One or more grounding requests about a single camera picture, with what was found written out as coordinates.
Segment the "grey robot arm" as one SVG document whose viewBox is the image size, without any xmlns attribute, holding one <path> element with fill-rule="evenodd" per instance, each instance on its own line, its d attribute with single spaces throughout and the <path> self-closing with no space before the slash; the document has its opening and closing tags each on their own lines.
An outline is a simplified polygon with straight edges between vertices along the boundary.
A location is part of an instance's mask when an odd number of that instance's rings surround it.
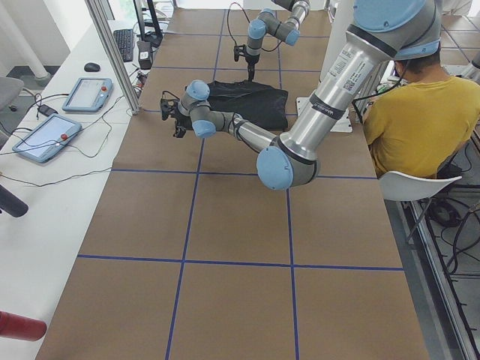
<svg viewBox="0 0 480 360">
<path fill-rule="evenodd" d="M 263 9 L 258 16 L 249 22 L 247 30 L 247 43 L 238 45 L 234 40 L 233 57 L 237 62 L 243 57 L 247 62 L 247 81 L 252 82 L 255 75 L 255 65 L 260 60 L 263 49 L 263 39 L 271 35 L 280 43 L 293 46 L 300 36 L 300 25 L 311 10 L 309 1 L 272 1 L 272 3 L 290 12 L 285 21 L 280 21 L 273 10 Z"/>
<path fill-rule="evenodd" d="M 214 111 L 202 80 L 192 81 L 177 101 L 176 128 L 199 138 L 227 132 L 242 141 L 258 153 L 257 173 L 267 188 L 311 182 L 320 168 L 318 146 L 377 65 L 429 56 L 440 46 L 440 1 L 354 1 L 352 9 L 345 45 L 290 130 L 275 135 L 236 112 Z"/>
</svg>

